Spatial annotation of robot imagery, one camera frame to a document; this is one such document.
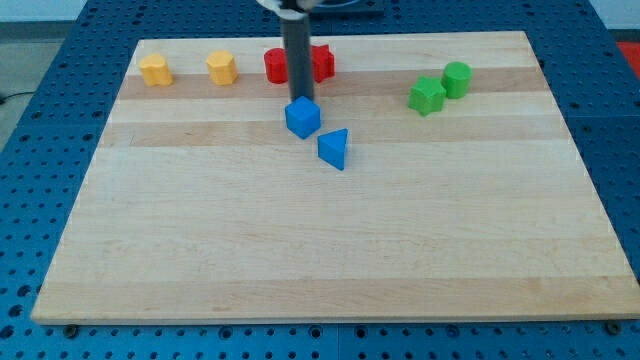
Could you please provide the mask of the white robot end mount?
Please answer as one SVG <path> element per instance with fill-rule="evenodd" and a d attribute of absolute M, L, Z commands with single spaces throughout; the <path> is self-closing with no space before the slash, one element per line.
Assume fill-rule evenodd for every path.
<path fill-rule="evenodd" d="M 318 5 L 318 0 L 256 0 L 256 2 L 273 12 L 285 10 L 310 12 Z"/>

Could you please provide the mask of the gray cylindrical pusher rod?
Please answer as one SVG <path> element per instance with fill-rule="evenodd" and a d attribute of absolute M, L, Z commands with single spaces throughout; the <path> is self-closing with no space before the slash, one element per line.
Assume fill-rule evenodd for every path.
<path fill-rule="evenodd" d="M 300 97 L 313 100 L 314 78 L 309 16 L 302 13 L 296 19 L 282 19 L 281 35 L 286 55 L 290 98 L 292 101 Z"/>

